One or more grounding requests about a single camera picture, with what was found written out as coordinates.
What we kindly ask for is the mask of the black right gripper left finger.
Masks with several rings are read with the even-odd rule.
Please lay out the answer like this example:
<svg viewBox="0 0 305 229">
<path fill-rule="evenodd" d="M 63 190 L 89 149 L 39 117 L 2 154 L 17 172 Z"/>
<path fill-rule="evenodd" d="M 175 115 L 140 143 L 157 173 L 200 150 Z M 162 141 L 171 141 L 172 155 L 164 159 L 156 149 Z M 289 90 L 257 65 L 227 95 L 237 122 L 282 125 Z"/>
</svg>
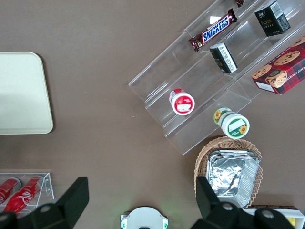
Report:
<svg viewBox="0 0 305 229">
<path fill-rule="evenodd" d="M 87 177 L 79 177 L 56 203 L 45 204 L 31 213 L 34 229 L 72 229 L 89 203 Z"/>
</svg>

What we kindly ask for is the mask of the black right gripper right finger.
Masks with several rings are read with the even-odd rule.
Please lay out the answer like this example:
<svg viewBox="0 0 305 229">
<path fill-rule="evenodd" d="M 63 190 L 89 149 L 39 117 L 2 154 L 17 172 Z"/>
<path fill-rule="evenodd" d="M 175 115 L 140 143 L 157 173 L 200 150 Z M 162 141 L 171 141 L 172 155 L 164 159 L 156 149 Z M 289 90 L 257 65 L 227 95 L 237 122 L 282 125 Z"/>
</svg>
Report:
<svg viewBox="0 0 305 229">
<path fill-rule="evenodd" d="M 196 201 L 202 217 L 194 229 L 256 229 L 254 216 L 235 204 L 220 201 L 205 177 L 196 179 Z"/>
</svg>

